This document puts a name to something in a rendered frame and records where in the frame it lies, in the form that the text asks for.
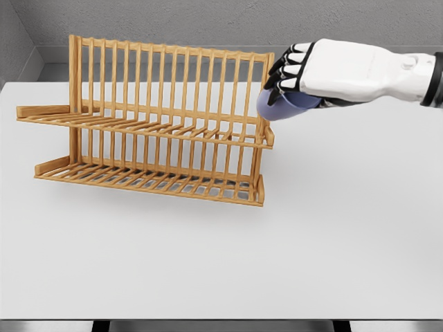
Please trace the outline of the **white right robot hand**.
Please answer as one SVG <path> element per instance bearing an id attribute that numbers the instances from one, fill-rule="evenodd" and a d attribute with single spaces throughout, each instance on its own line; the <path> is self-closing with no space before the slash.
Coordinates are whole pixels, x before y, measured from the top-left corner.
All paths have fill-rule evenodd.
<path id="1" fill-rule="evenodd" d="M 370 102 L 386 92 L 388 67 L 395 54 L 382 47 L 320 39 L 293 44 L 269 70 L 267 104 L 284 93 L 303 92 L 328 102 Z"/>

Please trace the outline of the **blue-purple cup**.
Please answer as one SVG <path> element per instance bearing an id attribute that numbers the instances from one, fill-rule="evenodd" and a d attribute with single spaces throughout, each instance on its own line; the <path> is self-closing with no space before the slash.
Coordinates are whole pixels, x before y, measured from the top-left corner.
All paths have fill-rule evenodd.
<path id="1" fill-rule="evenodd" d="M 271 89 L 262 90 L 257 98 L 257 112 L 268 121 L 283 120 L 316 108 L 321 98 L 303 92 L 287 92 L 282 94 L 274 104 L 268 105 Z"/>

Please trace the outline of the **wooden two-tier dish rack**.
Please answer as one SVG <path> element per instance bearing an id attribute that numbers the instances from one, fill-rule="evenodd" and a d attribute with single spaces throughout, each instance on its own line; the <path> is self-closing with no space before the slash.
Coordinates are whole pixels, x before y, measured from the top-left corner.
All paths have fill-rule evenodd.
<path id="1" fill-rule="evenodd" d="M 69 37 L 69 103 L 17 119 L 69 129 L 69 154 L 35 177 L 261 206 L 257 114 L 272 53 Z"/>

